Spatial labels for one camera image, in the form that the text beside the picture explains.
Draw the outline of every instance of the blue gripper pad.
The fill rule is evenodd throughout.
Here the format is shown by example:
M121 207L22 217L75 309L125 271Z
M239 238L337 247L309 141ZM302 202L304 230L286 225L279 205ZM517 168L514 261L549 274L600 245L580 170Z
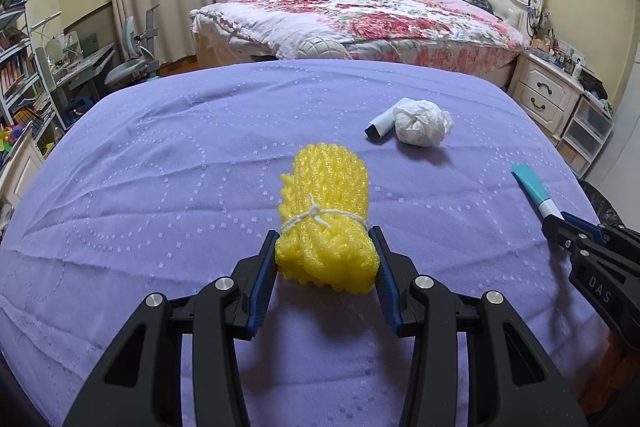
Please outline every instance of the blue gripper pad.
M267 252L262 260L260 271L255 280L254 288L249 295L249 317L247 320L247 329L254 337L258 330L264 324L264 318L267 314L271 292L278 274L278 266L275 259L276 241L280 236L273 234L271 242L268 245Z
M568 212L561 212L561 214L567 223L574 225L574 227L584 230L584 233L591 235L594 243L597 243L601 247L607 246L607 241L604 239L602 230L596 225L592 225L589 221L585 221L584 219L574 216L573 214L569 214Z
M374 230L375 228L377 227L369 230L369 237L373 241L373 245L376 247L376 251L380 256L380 268L378 268L378 275L376 276L376 291L385 322L391 326L394 334L397 335L402 327L400 294L396 282L391 275L391 269L385 256L385 249L380 244L380 240Z

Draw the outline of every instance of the teal object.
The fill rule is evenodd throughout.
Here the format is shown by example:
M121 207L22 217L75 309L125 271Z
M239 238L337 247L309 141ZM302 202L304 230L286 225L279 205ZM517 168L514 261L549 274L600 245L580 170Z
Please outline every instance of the teal object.
M511 172L536 206L540 206L540 203L550 199L551 196L528 164L516 163L511 166Z

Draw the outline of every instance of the gray desk chair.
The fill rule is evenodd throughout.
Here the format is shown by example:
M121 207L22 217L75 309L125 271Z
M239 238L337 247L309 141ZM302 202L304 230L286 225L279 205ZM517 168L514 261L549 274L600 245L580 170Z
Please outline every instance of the gray desk chair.
M150 80L156 78L156 71L160 67L154 57L154 38L158 30L154 28L154 6L146 12L146 31L136 35L133 17L127 17L122 25L122 44L130 60L116 66L104 79L106 86L123 84L126 80Z

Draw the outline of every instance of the white string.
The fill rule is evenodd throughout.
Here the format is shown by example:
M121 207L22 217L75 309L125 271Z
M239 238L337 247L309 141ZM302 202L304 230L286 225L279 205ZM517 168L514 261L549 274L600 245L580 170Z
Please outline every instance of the white string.
M289 232L293 227L295 227L300 221L305 219L305 217L313 217L318 225L322 225L331 230L331 225L325 222L320 214L335 214L338 216L347 216L351 217L351 219L355 219L358 223L360 223L365 230L368 228L367 220L358 214L352 214L351 212L347 212L346 210L339 210L338 208L320 208L319 204L316 204L314 201L314 197L312 194L309 194L309 198L311 199L311 208L303 212L302 214L298 214L297 216L293 216L291 219L288 219L281 227L280 233L284 234Z

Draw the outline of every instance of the crumpled white tissue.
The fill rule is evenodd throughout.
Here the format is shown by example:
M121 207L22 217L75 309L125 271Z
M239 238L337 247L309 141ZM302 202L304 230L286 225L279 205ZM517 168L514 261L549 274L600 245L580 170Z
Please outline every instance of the crumpled white tissue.
M398 139L409 145L436 147L453 128L453 119L428 100L408 100L394 108Z

